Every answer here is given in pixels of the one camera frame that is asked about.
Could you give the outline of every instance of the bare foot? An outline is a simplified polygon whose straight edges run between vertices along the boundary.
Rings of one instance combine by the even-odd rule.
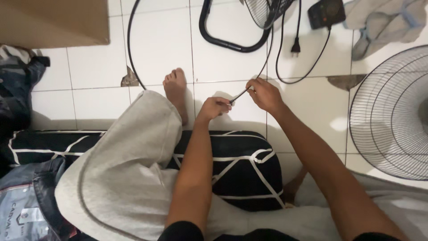
[[[187,110],[184,95],[186,93],[186,77],[181,68],[173,70],[169,75],[165,76],[163,88],[166,93],[166,98],[177,108],[181,116],[183,126],[187,124]]]
[[[297,174],[293,180],[284,186],[284,202],[294,205],[296,193],[299,190],[299,187],[302,184],[303,179],[305,179],[307,173],[308,171],[306,168],[302,167],[299,174]]]

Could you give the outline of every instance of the wire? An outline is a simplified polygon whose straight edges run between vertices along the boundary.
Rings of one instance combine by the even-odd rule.
[[[138,77],[138,74],[137,74],[137,71],[135,70],[134,63],[132,62],[132,56],[131,56],[131,44],[130,44],[130,42],[131,42],[132,19],[134,18],[135,10],[137,9],[139,3],[140,3],[140,0],[136,0],[135,1],[134,7],[132,8],[131,15],[129,16],[129,24],[128,24],[128,56],[129,56],[129,62],[131,63],[132,71],[135,74],[135,78],[137,78],[137,80],[140,83],[141,87],[144,90],[147,90],[146,87],[141,82],[140,78]]]
[[[270,37],[270,47],[269,47],[269,52],[267,53],[268,55],[267,55],[267,58],[266,58],[266,61],[265,61],[265,64],[263,65],[263,68],[260,70],[260,73],[259,73],[259,75],[257,75],[257,77],[256,78],[258,78],[258,77],[260,77],[260,75],[262,74],[262,72],[263,72],[263,70],[265,69],[265,67],[266,67],[266,64],[268,63],[268,59],[269,59],[269,56],[270,56],[270,51],[272,50],[272,43],[273,43],[273,25],[272,25],[272,27],[270,28],[270,31],[271,31],[271,37]],[[245,92],[247,92],[247,90],[249,90],[250,89],[250,87],[248,87],[248,88],[246,88],[244,91],[242,91],[236,98],[234,98],[233,100],[231,100],[230,101],[230,105],[237,99],[237,98],[239,98],[239,97],[241,97],[241,95],[243,95]]]
[[[282,41],[284,39],[284,16],[285,13],[282,15],[282,27],[281,27],[281,43],[279,45],[279,51],[278,51],[278,56],[276,57],[276,64],[275,64],[275,70],[276,70],[276,76],[278,77],[278,79],[284,83],[284,84],[296,84],[297,82],[302,81],[304,78],[308,77],[308,75],[312,72],[312,70],[315,68],[315,65],[318,63],[318,60],[320,60],[322,54],[324,53],[324,49],[327,46],[328,43],[328,39],[330,38],[330,33],[331,33],[331,26],[328,26],[328,35],[327,35],[327,40],[325,41],[324,47],[321,50],[320,55],[318,56],[317,60],[315,61],[314,65],[312,65],[312,68],[305,74],[305,76],[303,76],[302,78],[294,81],[294,82],[285,82],[278,73],[278,60],[279,60],[279,55],[281,54],[281,49],[282,49]]]
[[[291,52],[296,53],[297,57],[299,57],[299,53],[300,53],[300,44],[299,44],[299,30],[300,30],[300,18],[302,16],[302,0],[299,0],[299,19],[297,21],[297,33],[296,33],[296,38],[294,39],[294,45],[291,48]]]
[[[134,67],[134,63],[133,63],[133,61],[132,61],[132,55],[131,55],[131,26],[132,26],[132,20],[134,19],[135,11],[136,11],[136,9],[137,9],[137,7],[138,7],[138,4],[139,4],[139,3],[140,3],[140,0],[136,0],[136,1],[135,1],[135,4],[134,4],[134,6],[133,6],[133,8],[132,8],[132,11],[131,11],[131,15],[130,15],[130,17],[129,17],[128,34],[127,34],[127,36],[128,36],[127,45],[128,45],[128,56],[129,56],[129,62],[131,63],[132,71],[134,72],[135,77],[137,78],[137,81],[140,83],[141,87],[142,87],[144,90],[146,90],[146,87],[143,85],[143,83],[141,82],[140,78],[138,77],[137,71],[136,71],[136,69],[135,69],[135,67]],[[299,30],[300,30],[300,18],[301,18],[301,12],[302,12],[302,0],[299,0],[299,19],[298,19],[298,21],[297,21],[297,33],[296,33],[296,40],[295,40],[294,45],[296,45],[296,41],[297,41],[297,43],[298,43],[298,39],[299,39]],[[330,38],[331,26],[329,26],[329,27],[328,27],[328,36],[327,36],[327,40],[326,40],[326,42],[325,42],[325,44],[324,44],[324,47],[322,48],[322,51],[321,51],[320,55],[318,56],[318,58],[317,58],[317,60],[315,61],[314,65],[312,66],[312,68],[311,68],[311,69],[310,69],[310,70],[309,70],[309,71],[308,71],[308,72],[307,72],[307,73],[306,73],[302,78],[300,78],[299,80],[296,80],[296,81],[294,81],[294,82],[285,82],[285,81],[284,81],[284,80],[279,76],[279,73],[278,73],[278,60],[279,60],[279,56],[280,56],[280,54],[281,54],[282,42],[283,42],[283,40],[284,40],[284,17],[285,17],[285,12],[282,14],[282,24],[281,24],[281,43],[280,43],[280,45],[279,45],[278,56],[276,57],[275,70],[276,70],[276,76],[278,77],[278,79],[279,79],[282,83],[285,83],[285,84],[295,84],[295,83],[297,83],[297,82],[300,82],[300,81],[301,81],[301,80],[303,80],[304,78],[306,78],[306,77],[311,73],[311,71],[315,68],[315,65],[318,63],[318,60],[321,58],[321,55],[324,53],[324,49],[325,49],[325,47],[327,46],[328,40],[329,40],[329,38]],[[271,27],[270,29],[271,29],[271,34],[272,34],[272,36],[271,36],[271,40],[270,40],[269,52],[268,52],[268,55],[267,55],[267,58],[266,58],[265,64],[263,65],[263,68],[261,69],[261,71],[260,71],[259,75],[257,75],[257,77],[256,77],[256,78],[260,77],[260,75],[262,74],[263,70],[265,69],[266,64],[268,63],[268,59],[269,59],[269,56],[270,56],[270,52],[271,52],[271,50],[272,50],[272,44],[273,44],[273,32],[274,32],[274,30],[273,30],[273,25],[272,25],[272,27]],[[246,88],[246,89],[245,89],[243,92],[241,92],[241,93],[240,93],[236,98],[234,98],[233,100],[231,100],[231,101],[230,101],[230,104],[232,104],[234,101],[236,101],[236,99],[238,99],[239,97],[241,97],[245,92],[247,92],[247,90],[249,90],[249,88]]]

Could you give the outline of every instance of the white tile floor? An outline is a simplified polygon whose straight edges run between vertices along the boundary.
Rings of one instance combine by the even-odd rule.
[[[135,0],[108,0],[111,44],[106,46],[42,49],[51,58],[42,80],[32,93],[35,130],[107,129],[141,92],[141,87],[120,87],[127,73],[127,27]],[[316,0],[303,1],[303,13]],[[142,0],[134,17],[131,46],[134,64],[147,88],[165,95],[164,76],[181,67],[187,77],[186,101],[191,129],[195,115],[210,96],[231,98],[239,94],[246,81],[257,75],[267,56],[268,44],[242,54],[206,42],[199,33],[203,0]],[[295,2],[286,14],[284,43],[279,58],[283,78],[303,76],[321,51],[326,30],[310,29],[302,14],[299,58],[291,49],[297,25]],[[207,21],[209,33],[241,45],[252,45],[262,34],[245,6],[238,0],[213,0]],[[388,57],[407,48],[428,44],[428,28],[414,43],[392,43],[363,61],[351,61],[352,45],[359,32],[341,24],[332,29],[330,41],[310,78],[295,85],[276,80],[275,60],[280,41],[280,20],[275,23],[272,55],[263,78],[278,86],[284,101],[295,114],[318,133],[354,171],[391,181],[428,188],[428,182],[390,177],[371,165],[353,145],[348,128],[348,110],[357,88],[351,92],[329,84],[326,76],[369,73]],[[300,162],[278,123],[244,94],[233,110],[216,120],[212,130],[253,130],[266,136],[281,160],[284,181],[300,169]]]

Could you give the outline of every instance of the forearm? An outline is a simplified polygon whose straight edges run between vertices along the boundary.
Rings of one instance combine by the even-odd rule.
[[[189,221],[205,232],[211,206],[212,165],[208,122],[196,121],[177,176],[166,226]]]
[[[272,115],[287,135],[302,164],[317,181],[323,194],[327,198],[335,195],[338,192],[336,186],[341,184],[338,179],[352,177],[336,153],[286,105]]]
[[[330,146],[286,105],[272,115],[326,197],[344,240],[353,240],[364,232],[382,232],[403,241],[407,239],[365,193]]]

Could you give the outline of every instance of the gray sweatpants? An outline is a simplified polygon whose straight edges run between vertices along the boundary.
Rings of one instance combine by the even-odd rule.
[[[181,118],[160,94],[142,92],[101,140],[65,172],[55,197],[61,214],[104,241],[157,240],[177,170],[164,169],[181,137]],[[411,240],[428,240],[428,192],[356,175]],[[270,228],[299,240],[340,240],[330,209],[307,175],[297,208],[247,212],[213,195],[206,240]]]

